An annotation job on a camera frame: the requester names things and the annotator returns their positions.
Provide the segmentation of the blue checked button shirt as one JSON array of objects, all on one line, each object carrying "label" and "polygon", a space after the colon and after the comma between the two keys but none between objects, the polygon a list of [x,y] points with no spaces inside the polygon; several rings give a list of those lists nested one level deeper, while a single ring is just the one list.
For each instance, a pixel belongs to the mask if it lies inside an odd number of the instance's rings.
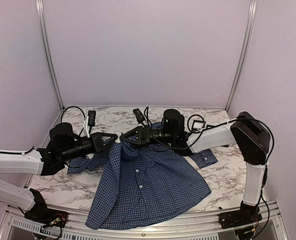
[{"label": "blue checked button shirt", "polygon": [[196,206],[212,192],[198,169],[218,160],[211,150],[190,157],[196,166],[164,146],[133,148],[120,142],[91,159],[73,159],[69,174],[104,168],[86,226],[94,230],[145,227]]}]

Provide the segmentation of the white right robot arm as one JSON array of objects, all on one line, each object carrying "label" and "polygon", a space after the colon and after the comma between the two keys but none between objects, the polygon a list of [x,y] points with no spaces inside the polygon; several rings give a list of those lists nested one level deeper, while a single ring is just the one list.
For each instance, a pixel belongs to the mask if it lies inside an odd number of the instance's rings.
[{"label": "white right robot arm", "polygon": [[163,112],[160,127],[145,124],[146,116],[138,108],[133,113],[140,125],[123,133],[119,139],[134,147],[161,144],[187,156],[216,147],[237,146],[246,164],[246,179],[243,207],[236,212],[235,219],[246,224],[255,216],[254,207],[261,199],[268,158],[274,146],[273,135],[264,122],[242,111],[226,122],[186,130],[185,117],[173,108]]}]

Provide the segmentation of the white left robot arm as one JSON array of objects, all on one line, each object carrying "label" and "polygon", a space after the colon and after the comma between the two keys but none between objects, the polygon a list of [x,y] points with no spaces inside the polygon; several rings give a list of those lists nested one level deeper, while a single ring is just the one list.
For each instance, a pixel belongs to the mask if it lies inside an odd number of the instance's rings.
[{"label": "white left robot arm", "polygon": [[7,175],[52,176],[63,170],[66,163],[89,154],[107,151],[119,137],[116,134],[95,132],[79,136],[70,123],[57,124],[49,131],[50,141],[45,148],[28,151],[0,150],[0,201],[16,206],[41,223],[51,219],[51,211],[38,190],[19,187]]}]

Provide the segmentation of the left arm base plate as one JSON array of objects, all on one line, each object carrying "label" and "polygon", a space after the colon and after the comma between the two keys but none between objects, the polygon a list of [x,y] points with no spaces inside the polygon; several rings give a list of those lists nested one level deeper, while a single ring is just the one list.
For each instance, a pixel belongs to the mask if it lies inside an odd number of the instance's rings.
[{"label": "left arm base plate", "polygon": [[51,222],[59,218],[60,221],[53,223],[52,225],[64,228],[66,225],[68,213],[66,211],[56,210],[48,207],[33,207],[31,210],[25,212],[24,217],[28,220],[44,224],[47,227],[50,227]]}]

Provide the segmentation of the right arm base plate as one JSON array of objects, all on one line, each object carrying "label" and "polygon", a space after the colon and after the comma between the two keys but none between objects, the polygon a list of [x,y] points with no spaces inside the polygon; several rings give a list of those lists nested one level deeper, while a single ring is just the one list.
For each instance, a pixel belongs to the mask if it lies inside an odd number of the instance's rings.
[{"label": "right arm base plate", "polygon": [[259,203],[255,206],[240,203],[238,210],[222,212],[218,216],[219,223],[222,229],[240,227],[243,225],[253,224],[261,221]]}]

